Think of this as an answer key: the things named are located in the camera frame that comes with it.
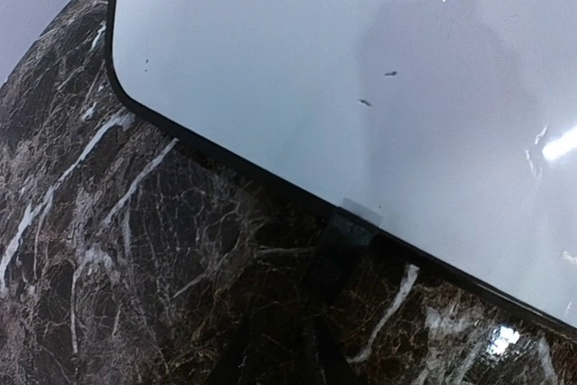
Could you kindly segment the white whiteboard black frame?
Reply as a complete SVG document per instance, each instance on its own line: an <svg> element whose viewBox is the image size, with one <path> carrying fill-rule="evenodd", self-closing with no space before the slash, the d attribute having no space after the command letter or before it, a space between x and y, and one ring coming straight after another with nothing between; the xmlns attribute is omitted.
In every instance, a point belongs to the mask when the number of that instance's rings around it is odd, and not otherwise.
<svg viewBox="0 0 577 385"><path fill-rule="evenodd" d="M576 0L109 0L121 101L576 333Z"/></svg>

